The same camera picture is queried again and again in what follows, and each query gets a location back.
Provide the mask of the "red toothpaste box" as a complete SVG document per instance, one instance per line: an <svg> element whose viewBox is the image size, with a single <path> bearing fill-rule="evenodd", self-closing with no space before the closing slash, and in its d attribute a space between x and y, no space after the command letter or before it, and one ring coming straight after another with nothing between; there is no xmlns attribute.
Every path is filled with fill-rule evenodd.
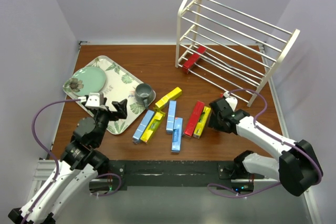
<svg viewBox="0 0 336 224"><path fill-rule="evenodd" d="M194 52L183 64L182 70L184 73L188 73L192 67L197 63L199 58L201 57L201 54L203 54L206 51L206 48L204 46L199 46L199 48Z"/></svg>
<svg viewBox="0 0 336 224"><path fill-rule="evenodd" d="M193 108L193 111L191 113L191 116L187 122L187 125L185 127L185 130L184 130L184 136L187 136L187 137L192 137L193 133L194 133L194 130L196 128L196 125L198 123L198 120L203 112L203 109L204 109L204 106L205 106L205 103L204 102L201 102L201 101L197 101L194 108Z"/></svg>

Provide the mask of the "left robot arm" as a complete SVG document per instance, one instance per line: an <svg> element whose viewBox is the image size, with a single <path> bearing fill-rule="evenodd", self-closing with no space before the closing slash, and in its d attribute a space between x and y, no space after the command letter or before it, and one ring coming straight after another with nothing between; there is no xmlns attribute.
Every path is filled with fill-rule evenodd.
<svg viewBox="0 0 336 224"><path fill-rule="evenodd" d="M61 211L77 193L88 187L93 179L110 175L110 160L97 148L109 122L127 118L128 101L113 101L114 111L110 111L107 98L101 92L78 97L75 101L93 116L78 122L61 158L50 154L55 169L25 205L10 211L8 217L13 223L56 223Z"/></svg>

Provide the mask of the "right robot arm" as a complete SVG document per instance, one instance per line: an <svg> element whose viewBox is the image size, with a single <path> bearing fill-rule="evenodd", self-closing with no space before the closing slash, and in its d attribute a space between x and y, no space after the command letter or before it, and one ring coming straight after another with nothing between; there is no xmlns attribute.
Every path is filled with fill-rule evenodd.
<svg viewBox="0 0 336 224"><path fill-rule="evenodd" d="M243 137L270 154L261 156L244 151L234 159L234 173L239 178L259 174L277 180L294 196L300 196L321 182L322 168L312 145L294 141L257 122L244 110L237 110L235 97L221 97L209 104L212 112L209 127L224 133Z"/></svg>

